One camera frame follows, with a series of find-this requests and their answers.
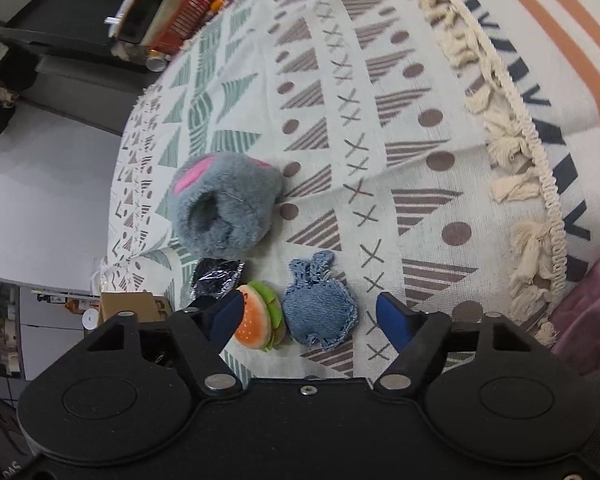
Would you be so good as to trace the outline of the denim fabric apple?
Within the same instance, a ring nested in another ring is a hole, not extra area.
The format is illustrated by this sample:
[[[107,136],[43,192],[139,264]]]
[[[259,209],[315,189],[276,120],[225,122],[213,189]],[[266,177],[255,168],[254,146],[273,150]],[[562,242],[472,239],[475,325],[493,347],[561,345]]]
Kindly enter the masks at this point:
[[[332,350],[358,322],[358,306],[347,287],[329,275],[335,254],[328,249],[289,263],[291,284],[283,296],[283,314],[298,344]]]

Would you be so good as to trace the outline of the red plastic basket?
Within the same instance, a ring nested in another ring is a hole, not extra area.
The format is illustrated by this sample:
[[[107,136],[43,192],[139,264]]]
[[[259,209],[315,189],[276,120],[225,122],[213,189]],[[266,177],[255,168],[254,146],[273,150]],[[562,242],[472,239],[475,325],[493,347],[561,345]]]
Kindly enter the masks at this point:
[[[183,0],[149,41],[148,48],[166,55],[178,53],[184,42],[201,28],[212,9],[219,10],[221,0]]]

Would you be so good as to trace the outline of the white bowl-shaped appliance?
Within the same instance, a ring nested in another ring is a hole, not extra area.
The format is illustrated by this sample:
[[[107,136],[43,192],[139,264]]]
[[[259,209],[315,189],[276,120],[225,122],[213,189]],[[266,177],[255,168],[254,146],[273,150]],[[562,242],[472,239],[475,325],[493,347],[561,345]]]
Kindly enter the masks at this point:
[[[128,44],[141,44],[160,9],[172,1],[180,2],[180,0],[124,0],[118,14],[108,16],[105,20],[105,24],[109,26],[109,37]]]

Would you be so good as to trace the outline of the grey plush slipper toy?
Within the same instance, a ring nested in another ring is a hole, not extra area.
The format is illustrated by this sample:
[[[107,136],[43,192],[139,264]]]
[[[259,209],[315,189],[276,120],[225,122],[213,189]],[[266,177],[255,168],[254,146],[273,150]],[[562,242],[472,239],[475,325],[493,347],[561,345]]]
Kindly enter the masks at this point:
[[[276,167],[246,154],[192,157],[166,192],[173,232],[198,259],[242,258],[271,229],[283,184]]]

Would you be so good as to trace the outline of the plush hamburger toy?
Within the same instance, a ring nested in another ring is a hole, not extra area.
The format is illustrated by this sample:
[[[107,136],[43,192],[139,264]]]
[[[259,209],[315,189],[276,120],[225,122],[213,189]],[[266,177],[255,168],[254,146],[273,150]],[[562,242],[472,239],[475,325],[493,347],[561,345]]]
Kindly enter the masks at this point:
[[[244,303],[242,322],[234,338],[243,347],[264,352],[278,346],[286,336],[282,305],[272,287],[251,281],[238,287]]]

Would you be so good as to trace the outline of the cardboard box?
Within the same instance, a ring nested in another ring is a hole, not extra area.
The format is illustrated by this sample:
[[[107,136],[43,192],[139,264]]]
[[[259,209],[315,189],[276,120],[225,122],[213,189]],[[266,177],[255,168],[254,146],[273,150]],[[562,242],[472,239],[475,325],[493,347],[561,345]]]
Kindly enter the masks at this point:
[[[166,297],[150,292],[103,292],[97,323],[102,325],[120,312],[132,312],[141,323],[151,323],[165,320],[173,310]]]

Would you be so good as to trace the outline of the white round bottle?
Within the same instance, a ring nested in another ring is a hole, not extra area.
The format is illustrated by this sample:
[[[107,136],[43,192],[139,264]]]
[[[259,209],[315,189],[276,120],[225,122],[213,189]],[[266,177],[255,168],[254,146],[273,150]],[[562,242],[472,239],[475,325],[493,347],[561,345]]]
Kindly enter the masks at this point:
[[[88,308],[82,314],[82,325],[84,330],[91,332],[99,326],[99,310]]]

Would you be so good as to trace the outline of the hanging dark clothes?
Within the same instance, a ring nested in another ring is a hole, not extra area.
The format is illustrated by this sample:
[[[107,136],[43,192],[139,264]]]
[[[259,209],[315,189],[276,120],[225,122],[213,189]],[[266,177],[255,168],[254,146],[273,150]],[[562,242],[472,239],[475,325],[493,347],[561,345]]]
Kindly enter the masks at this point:
[[[31,52],[0,41],[0,134],[14,117],[20,94],[35,83],[37,65]]]

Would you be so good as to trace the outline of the patterned tasselled blanket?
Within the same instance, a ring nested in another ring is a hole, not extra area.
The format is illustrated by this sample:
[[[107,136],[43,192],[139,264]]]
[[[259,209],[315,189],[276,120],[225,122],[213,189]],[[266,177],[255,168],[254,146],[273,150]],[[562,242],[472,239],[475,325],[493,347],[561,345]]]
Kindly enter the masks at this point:
[[[550,161],[507,65],[460,0],[237,0],[138,99],[110,190],[98,289],[188,305],[198,258],[166,192],[194,156],[276,167],[283,191],[247,275],[284,292],[331,250],[358,322],[323,351],[231,342],[241,377],[374,378],[394,357],[375,301],[507,315],[543,344],[570,289]]]

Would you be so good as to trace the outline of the black item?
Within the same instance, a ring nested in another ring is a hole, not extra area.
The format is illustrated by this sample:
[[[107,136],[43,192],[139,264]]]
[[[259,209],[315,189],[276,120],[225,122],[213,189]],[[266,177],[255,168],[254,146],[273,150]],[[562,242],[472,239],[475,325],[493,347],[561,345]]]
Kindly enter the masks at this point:
[[[204,258],[198,261],[189,287],[190,301],[220,299],[242,280],[245,263],[239,260]]]

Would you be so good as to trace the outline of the striped orange blanket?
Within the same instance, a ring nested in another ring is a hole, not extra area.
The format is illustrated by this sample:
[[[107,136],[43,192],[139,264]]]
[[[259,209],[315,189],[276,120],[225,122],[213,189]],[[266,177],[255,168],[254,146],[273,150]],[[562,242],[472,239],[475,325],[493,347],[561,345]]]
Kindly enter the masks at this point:
[[[550,161],[568,281],[600,258],[600,0],[460,0],[507,65]]]

